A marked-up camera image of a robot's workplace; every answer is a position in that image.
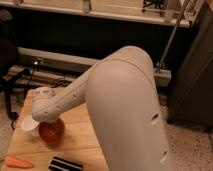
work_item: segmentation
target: speckled floor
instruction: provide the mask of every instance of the speckled floor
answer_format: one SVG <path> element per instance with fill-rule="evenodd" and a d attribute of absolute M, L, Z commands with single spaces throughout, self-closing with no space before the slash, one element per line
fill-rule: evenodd
<path fill-rule="evenodd" d="M 21 107 L 17 104 L 16 97 L 12 99 L 13 108 L 20 113 Z M 167 107 L 162 105 L 161 110 L 166 118 Z M 13 133 L 10 123 L 4 108 L 4 96 L 0 93 L 0 167 Z M 213 171 L 213 150 L 209 135 L 204 133 L 203 128 L 183 123 L 168 125 L 165 119 L 165 129 L 174 171 Z"/>

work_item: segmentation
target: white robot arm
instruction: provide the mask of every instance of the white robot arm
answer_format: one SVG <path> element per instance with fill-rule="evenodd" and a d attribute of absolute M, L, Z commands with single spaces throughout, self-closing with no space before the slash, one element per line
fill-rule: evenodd
<path fill-rule="evenodd" d="M 149 55 L 127 46 L 94 65 L 61 93 L 38 88 L 32 116 L 54 122 L 86 101 L 111 171 L 172 171 Z"/>

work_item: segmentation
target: cabinet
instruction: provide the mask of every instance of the cabinet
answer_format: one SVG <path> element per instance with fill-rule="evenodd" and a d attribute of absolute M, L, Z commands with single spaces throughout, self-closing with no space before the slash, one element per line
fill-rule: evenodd
<path fill-rule="evenodd" d="M 204 5 L 200 28 L 168 96 L 169 121 L 213 127 L 213 12 Z"/>

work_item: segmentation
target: carrot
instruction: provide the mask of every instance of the carrot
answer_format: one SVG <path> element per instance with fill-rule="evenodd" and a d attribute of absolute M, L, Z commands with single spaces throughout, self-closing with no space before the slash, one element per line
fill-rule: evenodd
<path fill-rule="evenodd" d="M 8 167 L 16 167 L 16 168 L 23 168 L 23 169 L 33 168 L 32 163 L 14 156 L 7 156 L 5 158 L 4 163 Z"/>

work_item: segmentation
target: black chair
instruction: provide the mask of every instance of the black chair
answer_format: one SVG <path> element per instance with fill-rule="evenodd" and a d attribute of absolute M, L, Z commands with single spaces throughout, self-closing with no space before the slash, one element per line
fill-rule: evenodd
<path fill-rule="evenodd" d="M 20 73 L 10 78 L 9 80 L 4 78 L 7 75 L 9 69 L 17 64 L 19 58 L 20 55 L 15 43 L 10 40 L 10 37 L 2 33 L 0 25 L 0 92 L 4 92 L 7 114 L 10 119 L 16 119 L 18 116 L 16 112 L 12 112 L 11 110 L 10 95 L 13 93 L 13 88 L 22 88 L 25 90 L 29 87 L 35 88 L 35 86 L 27 87 L 26 84 L 15 84 L 15 82 L 23 75 L 30 75 L 30 71 L 28 69 L 22 70 Z"/>
<path fill-rule="evenodd" d="M 158 9 L 161 10 L 163 4 L 164 4 L 164 0 L 144 0 L 143 1 L 143 8 L 146 8 L 146 7 L 151 6 L 151 5 L 155 5 L 155 8 L 158 8 Z"/>

